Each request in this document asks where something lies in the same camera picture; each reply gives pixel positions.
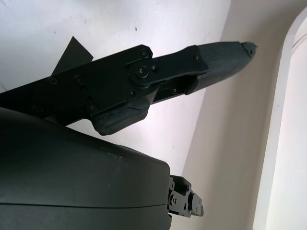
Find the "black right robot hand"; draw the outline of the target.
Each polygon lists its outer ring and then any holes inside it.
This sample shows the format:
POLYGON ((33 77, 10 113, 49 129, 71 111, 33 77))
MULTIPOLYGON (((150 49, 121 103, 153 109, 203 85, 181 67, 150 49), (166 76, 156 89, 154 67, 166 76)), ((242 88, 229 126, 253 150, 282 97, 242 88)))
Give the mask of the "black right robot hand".
POLYGON ((201 198, 168 164, 102 136, 142 121, 152 104, 189 95, 246 67, 252 42, 189 46, 153 57, 139 45, 94 60, 72 38, 51 76, 0 95, 3 230, 168 230, 203 216, 201 198))

